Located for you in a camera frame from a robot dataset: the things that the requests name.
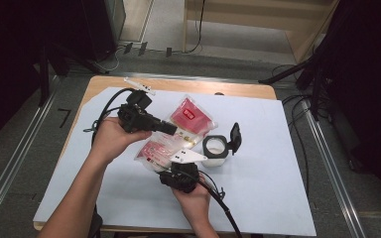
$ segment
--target hand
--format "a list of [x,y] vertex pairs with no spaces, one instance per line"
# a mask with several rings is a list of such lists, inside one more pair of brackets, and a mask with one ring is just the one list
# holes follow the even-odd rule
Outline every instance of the hand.
[[[199,180],[205,182],[203,175],[199,174]],[[195,230],[195,226],[209,224],[208,211],[210,194],[201,184],[197,183],[195,189],[190,193],[184,193],[172,188],[173,195],[179,201],[182,212],[188,222]]]
[[145,140],[152,134],[150,131],[127,133],[120,126],[121,123],[117,117],[107,117],[101,122],[91,146],[90,157],[98,158],[108,165],[130,144]]

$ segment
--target plastic bag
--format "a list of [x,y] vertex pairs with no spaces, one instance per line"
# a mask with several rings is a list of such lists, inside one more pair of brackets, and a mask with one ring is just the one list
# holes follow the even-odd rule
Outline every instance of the plastic bag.
[[149,141],[138,152],[135,160],[154,172],[167,170],[170,157],[180,149],[191,149],[203,140],[206,134],[217,127],[211,116],[186,95],[179,107],[166,121],[178,127],[175,135],[154,132]]

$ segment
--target left hand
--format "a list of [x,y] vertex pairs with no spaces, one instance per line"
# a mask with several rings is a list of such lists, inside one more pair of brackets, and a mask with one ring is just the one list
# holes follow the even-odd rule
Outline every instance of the left hand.
[[117,117],[105,118],[95,135],[89,155],[99,158],[107,165],[122,154],[126,148],[137,141],[145,140],[152,134],[151,131],[137,131],[127,133],[120,126],[122,121]]

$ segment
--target white paper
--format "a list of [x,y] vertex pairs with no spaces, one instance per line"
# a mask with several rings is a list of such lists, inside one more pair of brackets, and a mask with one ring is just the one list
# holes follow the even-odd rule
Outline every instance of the white paper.
[[[86,103],[71,133],[64,155],[51,179],[34,221],[46,222],[64,197],[88,154],[90,128],[102,108],[120,88],[107,88]],[[188,93],[218,122],[210,135],[229,140],[234,122],[240,125],[242,145],[229,153],[217,168],[198,168],[208,173],[226,192],[224,203],[242,233],[315,236],[305,188],[279,100]],[[111,107],[125,103],[121,94]],[[185,96],[182,92],[157,91],[147,111],[165,119]],[[138,142],[107,169],[97,200],[103,225],[191,229],[169,187],[159,176],[134,161],[145,142]],[[201,143],[193,148],[201,153]],[[216,231],[233,232],[222,208],[214,199],[209,211]]]

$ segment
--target black electronic device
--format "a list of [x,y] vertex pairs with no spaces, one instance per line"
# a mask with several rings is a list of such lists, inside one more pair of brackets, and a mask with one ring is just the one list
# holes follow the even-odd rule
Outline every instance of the black electronic device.
[[160,131],[168,135],[175,135],[177,126],[147,113],[145,108],[151,104],[152,100],[145,91],[134,90],[126,102],[120,106],[117,113],[122,121],[122,128],[126,132]]
[[172,163],[170,172],[158,172],[160,182],[177,190],[190,193],[199,180],[199,172],[195,163]]

